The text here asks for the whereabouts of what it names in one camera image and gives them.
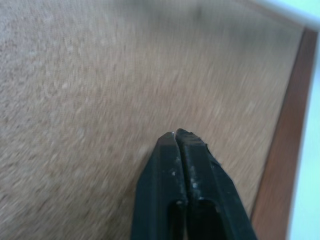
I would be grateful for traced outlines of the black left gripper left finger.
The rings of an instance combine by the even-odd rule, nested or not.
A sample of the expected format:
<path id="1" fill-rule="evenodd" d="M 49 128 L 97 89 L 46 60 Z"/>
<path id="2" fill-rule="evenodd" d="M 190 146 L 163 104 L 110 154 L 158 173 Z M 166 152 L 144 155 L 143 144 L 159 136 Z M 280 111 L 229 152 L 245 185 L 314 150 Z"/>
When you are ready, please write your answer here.
<path id="1" fill-rule="evenodd" d="M 132 240 L 182 240 L 187 193 L 181 154 L 173 132 L 156 142 L 137 181 Z"/>

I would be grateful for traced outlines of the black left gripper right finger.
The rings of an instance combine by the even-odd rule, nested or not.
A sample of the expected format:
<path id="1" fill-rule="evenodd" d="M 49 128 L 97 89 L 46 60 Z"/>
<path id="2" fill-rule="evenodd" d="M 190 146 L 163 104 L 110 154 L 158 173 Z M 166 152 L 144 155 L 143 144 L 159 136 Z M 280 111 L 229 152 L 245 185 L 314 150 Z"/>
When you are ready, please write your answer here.
<path id="1" fill-rule="evenodd" d="M 253 227 L 235 185 L 208 145 L 182 128 L 177 130 L 175 139 L 188 197 L 188 239 L 253 239 Z"/>

